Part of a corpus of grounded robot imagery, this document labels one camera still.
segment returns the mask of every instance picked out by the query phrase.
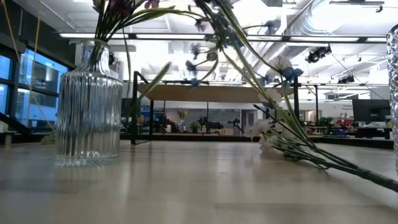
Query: track light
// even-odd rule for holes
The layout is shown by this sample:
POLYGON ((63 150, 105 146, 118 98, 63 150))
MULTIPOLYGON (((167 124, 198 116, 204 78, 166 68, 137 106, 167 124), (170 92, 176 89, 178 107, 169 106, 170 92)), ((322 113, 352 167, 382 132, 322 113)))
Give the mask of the track light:
POLYGON ((305 59, 308 63, 317 63, 320 59, 326 57, 331 53, 330 45, 327 47, 317 47, 314 51, 310 51, 310 54, 305 59))
POLYGON ((355 82, 354 76, 349 75, 349 76, 347 76, 345 78, 340 78, 338 80, 337 84, 347 84, 347 83, 353 83, 353 82, 355 82))

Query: white flower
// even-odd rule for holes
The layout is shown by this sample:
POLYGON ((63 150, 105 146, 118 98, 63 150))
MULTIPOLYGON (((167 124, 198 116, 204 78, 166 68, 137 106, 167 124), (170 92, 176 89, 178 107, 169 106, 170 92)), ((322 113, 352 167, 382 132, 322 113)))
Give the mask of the white flower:
MULTIPOLYGON (((268 88, 266 90, 266 95, 274 100, 276 103, 280 103, 282 101, 282 95, 276 90, 276 88, 268 88)), ((259 95, 259 99, 261 102, 268 102, 268 100, 266 100, 262 95, 259 95)))
MULTIPOLYGON (((269 64, 276 68, 279 71, 283 71, 283 69, 287 67, 291 67, 292 64, 287 58, 285 58, 283 55, 276 56, 272 60, 269 61, 269 64)), ((268 69, 266 75, 270 76, 272 79, 274 79, 275 76, 279 76, 279 73, 275 72, 273 69, 268 69)))
POLYGON ((260 138, 259 144, 261 145, 260 150, 264 151, 266 149, 271 149, 275 146, 275 144, 278 142, 278 137, 277 136, 271 136, 268 138, 265 138, 262 136, 260 138))
POLYGON ((266 133, 271 127, 272 122, 269 119, 258 120, 253 127, 246 128, 244 136, 254 138, 260 136, 262 133, 266 133))
MULTIPOLYGON (((289 127, 285 122, 280 121, 284 126, 289 127)), ((277 132, 282 132, 285 128, 280 124, 276 123, 275 127, 273 128, 277 132)))

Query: glass window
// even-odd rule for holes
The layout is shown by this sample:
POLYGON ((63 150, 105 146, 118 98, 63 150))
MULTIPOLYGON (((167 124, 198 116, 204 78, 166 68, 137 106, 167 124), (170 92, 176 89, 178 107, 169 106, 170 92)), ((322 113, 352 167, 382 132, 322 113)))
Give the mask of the glass window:
MULTIPOLYGON (((22 54, 22 68, 20 69, 19 83, 30 85, 32 79, 34 51, 26 50, 22 54)), ((40 54, 36 54, 34 63, 33 86, 44 90, 59 92, 61 75, 68 68, 50 60, 40 54)))
POLYGON ((0 84, 0 112, 6 112, 8 86, 0 84))
POLYGON ((0 78, 9 79, 11 59, 0 55, 0 78))
POLYGON ((58 98, 32 92, 29 103, 29 90, 18 89, 15 117, 30 128, 49 128, 46 119, 54 127, 57 120, 58 98))

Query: glass vase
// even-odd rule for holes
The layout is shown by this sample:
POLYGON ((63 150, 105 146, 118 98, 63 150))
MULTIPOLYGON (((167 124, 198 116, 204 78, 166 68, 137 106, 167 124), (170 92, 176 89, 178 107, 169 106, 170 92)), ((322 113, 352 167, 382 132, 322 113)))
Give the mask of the glass vase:
POLYGON ((119 152, 122 82, 109 70, 109 46, 82 42, 80 65, 62 75, 56 165, 108 164, 119 152))
POLYGON ((390 78, 392 135, 398 173, 398 25, 394 26, 387 34, 387 59, 387 69, 390 78))

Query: fluorescent light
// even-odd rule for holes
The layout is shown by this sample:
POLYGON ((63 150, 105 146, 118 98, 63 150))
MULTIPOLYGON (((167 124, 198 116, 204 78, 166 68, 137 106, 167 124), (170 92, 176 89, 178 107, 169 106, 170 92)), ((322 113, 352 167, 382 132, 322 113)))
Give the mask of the fluorescent light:
POLYGON ((282 40, 282 37, 273 37, 273 36, 261 36, 261 35, 249 35, 249 41, 260 40, 260 41, 279 41, 282 40))
POLYGON ((322 42, 357 42, 359 37, 291 37, 292 41, 304 41, 304 42, 313 42, 313 41, 322 41, 322 42))
POLYGON ((228 82, 228 81, 209 81, 210 84, 230 84, 230 85, 239 85, 242 84, 243 82, 228 82))
POLYGON ((366 39, 367 42, 380 42, 386 43, 387 39, 385 37, 369 37, 366 39))
POLYGON ((137 34, 137 39, 183 39, 183 40, 203 40, 205 35, 198 34, 137 34))
MULTIPOLYGON (((71 39, 94 39, 95 34, 60 34, 63 38, 71 38, 71 39)), ((122 39, 123 37, 128 38, 127 34, 113 34, 112 39, 122 39)))
POLYGON ((288 42, 286 43, 288 47, 300 47, 300 46, 309 46, 309 47, 327 47, 328 44, 317 44, 317 43, 294 43, 288 42))

